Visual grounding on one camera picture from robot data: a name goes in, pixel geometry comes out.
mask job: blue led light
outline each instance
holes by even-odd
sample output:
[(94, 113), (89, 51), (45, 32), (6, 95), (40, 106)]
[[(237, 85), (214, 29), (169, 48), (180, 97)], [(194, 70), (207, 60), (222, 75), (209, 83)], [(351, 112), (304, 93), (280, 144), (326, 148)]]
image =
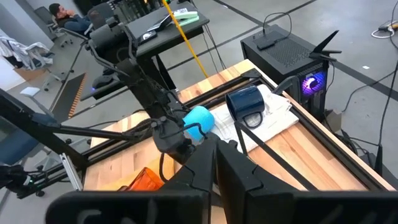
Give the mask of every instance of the blue led light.
[(326, 76), (323, 72), (310, 75), (302, 82), (302, 93), (304, 96), (312, 96), (314, 93), (322, 90), (326, 85)]

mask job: yellow rope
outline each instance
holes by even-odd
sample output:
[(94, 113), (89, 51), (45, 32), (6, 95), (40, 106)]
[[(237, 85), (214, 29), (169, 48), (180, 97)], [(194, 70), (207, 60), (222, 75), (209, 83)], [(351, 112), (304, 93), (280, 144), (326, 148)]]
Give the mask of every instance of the yellow rope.
[(201, 64), (199, 58), (197, 57), (197, 55), (195, 54), (195, 52), (193, 51), (193, 48), (191, 46), (191, 44), (189, 43), (187, 37), (184, 34), (184, 31), (181, 29), (180, 24), (177, 22), (177, 20), (175, 19), (173, 12), (170, 8), (170, 6), (167, 4), (166, 0), (162, 0), (163, 5), (166, 7), (167, 11), (169, 12), (171, 18), (173, 19), (173, 22), (175, 24), (175, 26), (177, 27), (178, 31), (180, 31), (180, 34), (182, 36), (182, 38), (184, 39), (185, 43), (187, 43), (187, 46), (189, 48), (189, 51), (191, 51), (191, 54), (193, 55), (193, 57), (195, 58), (195, 60), (197, 61), (197, 64), (200, 67), (200, 70), (203, 72), (203, 74), (205, 75), (206, 78), (208, 78), (209, 76), (207, 75), (205, 68), (203, 68), (203, 65)]

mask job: white wall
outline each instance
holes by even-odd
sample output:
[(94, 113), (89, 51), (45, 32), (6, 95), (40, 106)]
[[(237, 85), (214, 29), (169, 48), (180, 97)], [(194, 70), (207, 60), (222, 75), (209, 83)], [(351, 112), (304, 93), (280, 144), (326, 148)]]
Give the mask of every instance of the white wall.
[[(46, 45), (49, 49), (54, 45), (51, 39), (42, 31), (42, 29), (29, 17), (29, 15), (20, 7), (15, 0), (6, 0), (1, 1), (2, 4), (11, 15), (14, 16), (15, 20), (23, 26), (25, 30), (20, 30), (19, 32), (24, 33), (24, 38), (29, 38), (30, 43), (26, 43), (26, 45), (33, 44), (34, 42), (41, 42)], [(11, 34), (8, 34), (10, 37), (18, 40), (19, 37), (13, 37)]]
[(38, 7), (44, 6), (46, 9), (53, 3), (58, 3), (63, 6), (65, 9), (71, 9), (75, 11), (76, 14), (80, 14), (79, 9), (76, 7), (75, 3), (72, 0), (26, 0), (33, 9), (37, 9)]
[(25, 80), (14, 71), (14, 67), (3, 57), (0, 57), (0, 71), (0, 88), (3, 90), (7, 91), (25, 82)]

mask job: person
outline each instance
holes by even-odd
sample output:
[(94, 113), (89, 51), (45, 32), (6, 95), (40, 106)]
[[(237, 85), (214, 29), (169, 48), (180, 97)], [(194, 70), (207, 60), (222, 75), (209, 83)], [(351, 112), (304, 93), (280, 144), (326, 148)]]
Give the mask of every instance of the person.
[(73, 10), (66, 10), (58, 3), (49, 6), (49, 11), (55, 16), (55, 21), (59, 27), (85, 35), (85, 31), (90, 26), (90, 20), (85, 16), (81, 18)]

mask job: white cloth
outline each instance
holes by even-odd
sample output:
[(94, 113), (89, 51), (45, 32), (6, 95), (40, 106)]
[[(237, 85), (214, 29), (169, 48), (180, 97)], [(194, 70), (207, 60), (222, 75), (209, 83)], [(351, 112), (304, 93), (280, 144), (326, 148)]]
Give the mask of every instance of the white cloth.
[[(266, 142), (283, 130), (291, 127), (297, 121), (298, 117), (294, 115), (289, 109), (292, 107), (290, 101), (283, 96), (275, 95), (265, 85), (259, 85), (258, 89), (261, 92), (266, 108), (263, 115), (261, 125), (255, 129), (250, 129), (261, 141)], [(239, 142), (238, 134), (236, 134), (233, 118), (231, 117), (226, 104), (219, 106), (210, 111), (215, 117), (215, 127), (211, 132), (217, 134), (222, 140), (228, 142), (235, 140), (238, 143), (238, 150), (242, 152), (242, 147)], [(259, 122), (260, 116), (254, 115), (248, 118), (249, 125), (254, 125)], [(244, 132), (243, 139), (248, 152), (257, 144), (249, 138)]]
[(52, 58), (46, 58), (40, 55), (40, 51), (48, 53), (50, 50), (42, 43), (37, 42), (30, 46), (23, 45), (13, 38), (0, 36), (0, 56), (14, 56), (18, 62), (22, 62), (25, 68), (35, 70), (36, 66), (33, 59), (37, 59), (45, 64), (52, 64)]

